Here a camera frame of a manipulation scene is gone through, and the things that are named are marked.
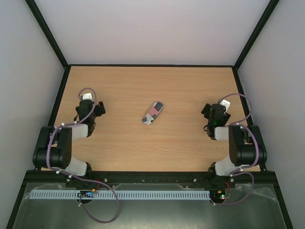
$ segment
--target american flag pattern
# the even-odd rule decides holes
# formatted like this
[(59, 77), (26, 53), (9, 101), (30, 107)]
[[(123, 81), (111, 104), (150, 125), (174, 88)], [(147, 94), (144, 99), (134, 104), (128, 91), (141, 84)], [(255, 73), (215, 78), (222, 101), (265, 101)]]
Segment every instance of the american flag pattern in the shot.
[(157, 118), (162, 109), (163, 104), (160, 102), (155, 102), (151, 108), (149, 108), (147, 114), (142, 119), (142, 122), (146, 125), (150, 125)]

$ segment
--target white wall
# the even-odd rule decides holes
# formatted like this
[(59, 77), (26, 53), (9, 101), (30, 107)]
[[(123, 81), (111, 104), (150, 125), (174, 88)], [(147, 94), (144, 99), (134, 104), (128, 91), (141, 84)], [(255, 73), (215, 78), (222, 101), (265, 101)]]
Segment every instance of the white wall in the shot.
[(5, 228), (63, 73), (24, 0), (0, 7), (0, 228)]
[(305, 1), (281, 0), (239, 74), (294, 228), (305, 218)]
[(36, 0), (69, 63), (234, 64), (269, 0)]

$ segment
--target transparent plastic sheet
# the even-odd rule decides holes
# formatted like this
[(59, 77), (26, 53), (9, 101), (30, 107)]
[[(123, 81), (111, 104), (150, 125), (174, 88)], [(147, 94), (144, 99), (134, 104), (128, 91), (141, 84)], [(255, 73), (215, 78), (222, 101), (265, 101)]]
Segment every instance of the transparent plastic sheet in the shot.
[[(285, 223), (271, 184), (255, 185), (254, 192), (242, 203), (213, 206), (208, 200), (121, 200), (120, 216), (110, 224), (101, 225), (89, 219), (75, 200), (29, 199), (31, 190), (63, 190), (61, 184), (29, 183), (16, 218), (14, 229), (105, 228), (105, 229), (209, 229), (259, 228), (285, 229)], [(115, 190), (187, 190), (177, 184), (120, 184)], [(249, 191), (249, 185), (236, 185), (234, 202)], [(116, 211), (115, 200), (93, 200), (86, 204), (96, 218), (110, 219)]]

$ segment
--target black frame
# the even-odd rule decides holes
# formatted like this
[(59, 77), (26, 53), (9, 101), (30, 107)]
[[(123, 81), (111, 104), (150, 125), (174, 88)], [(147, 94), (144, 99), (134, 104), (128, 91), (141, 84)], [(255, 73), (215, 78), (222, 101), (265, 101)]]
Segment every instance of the black frame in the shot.
[[(259, 22), (257, 23), (254, 31), (252, 32), (250, 38), (248, 39), (245, 47), (243, 48), (240, 56), (238, 57), (234, 66), (232, 65), (174, 65), (174, 64), (68, 64), (64, 55), (62, 54), (52, 32), (50, 31), (43, 15), (41, 14), (35, 0), (25, 0), (28, 4), (31, 12), (36, 18), (39, 26), (41, 27), (43, 33), (48, 39), (51, 47), (53, 48), (55, 54), (57, 55), (59, 61), (61, 62), (64, 73), (62, 76), (61, 84), (55, 99), (55, 103), (50, 115), (50, 119), (48, 122), (49, 126), (53, 126), (55, 123), (55, 119), (57, 116), (57, 112), (61, 103), (62, 95), (66, 86), (67, 79), (69, 77), (70, 69), (72, 66), (116, 66), (116, 67), (224, 67), (231, 68), (234, 74), (236, 86), (238, 92), (244, 94), (243, 87), (240, 81), (240, 77), (238, 75), (238, 69), (242, 65), (245, 60), (247, 54), (249, 53), (251, 47), (255, 43), (257, 37), (262, 31), (264, 25), (267, 23), (269, 17), (272, 12), (276, 8), (279, 0), (270, 0), (266, 9), (264, 10)], [(241, 103), (244, 109), (245, 115), (249, 114), (249, 107), (245, 98), (241, 97)], [(248, 125), (253, 125), (253, 120), (250, 117), (247, 120)], [(251, 172), (254, 176), (254, 180), (256, 184), (273, 184), (275, 194), (277, 199), (279, 200), (280, 208), (284, 217), (284, 221), (287, 228), (293, 228), (291, 220), (289, 218), (287, 208), (285, 206), (285, 202), (282, 196), (281, 189), (279, 187), (275, 172), (267, 171), (266, 165), (260, 165), (261, 172)], [(177, 183), (183, 186), (189, 187), (202, 187), (206, 190), (218, 190), (223, 187), (211, 187), (206, 183), (206, 177), (208, 176), (207, 172), (102, 172), (102, 171), (93, 171), (94, 177), (104, 179), (108, 179), (108, 184), (117, 185), (119, 183)], [(247, 175), (241, 175), (235, 177), (236, 183), (248, 183), (251, 182), (250, 177)], [(55, 174), (51, 171), (41, 171), (41, 168), (35, 168), (34, 170), (29, 170), (26, 172), (23, 183), (19, 190), (13, 211), (11, 213), (7, 229), (13, 227), (19, 206), (21, 204), (26, 185), (28, 183), (66, 183), (66, 177), (62, 174)]]

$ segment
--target wooden surface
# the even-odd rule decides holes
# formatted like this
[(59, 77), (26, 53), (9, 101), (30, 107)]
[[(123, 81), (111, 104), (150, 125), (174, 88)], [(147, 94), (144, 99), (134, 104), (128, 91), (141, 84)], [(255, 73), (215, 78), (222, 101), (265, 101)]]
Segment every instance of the wooden surface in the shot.
[[(99, 171), (207, 171), (228, 155), (227, 141), (203, 131), (206, 103), (237, 92), (230, 68), (72, 67), (56, 125), (72, 122), (78, 92), (92, 87), (106, 114), (92, 136), (73, 142), (72, 154)], [(142, 118), (155, 102), (164, 109), (150, 125)], [(229, 121), (244, 117), (238, 96), (229, 98)]]

